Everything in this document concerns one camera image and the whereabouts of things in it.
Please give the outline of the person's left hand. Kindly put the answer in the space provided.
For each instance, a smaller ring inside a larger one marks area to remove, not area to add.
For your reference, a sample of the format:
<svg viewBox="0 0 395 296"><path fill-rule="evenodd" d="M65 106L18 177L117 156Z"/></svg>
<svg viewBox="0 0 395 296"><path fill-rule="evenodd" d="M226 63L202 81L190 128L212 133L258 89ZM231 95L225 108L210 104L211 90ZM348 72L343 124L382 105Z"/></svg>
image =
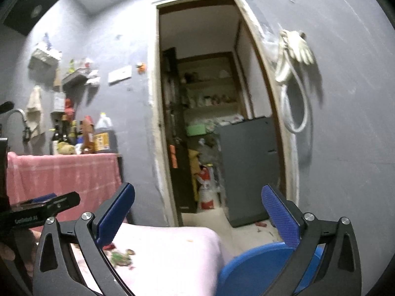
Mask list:
<svg viewBox="0 0 395 296"><path fill-rule="evenodd" d="M23 260L26 273L32 278L41 233L31 229L22 229L14 231L13 236L15 238L15 247L9 247L4 242L1 242L1 258L13 261L16 253L18 253Z"/></svg>

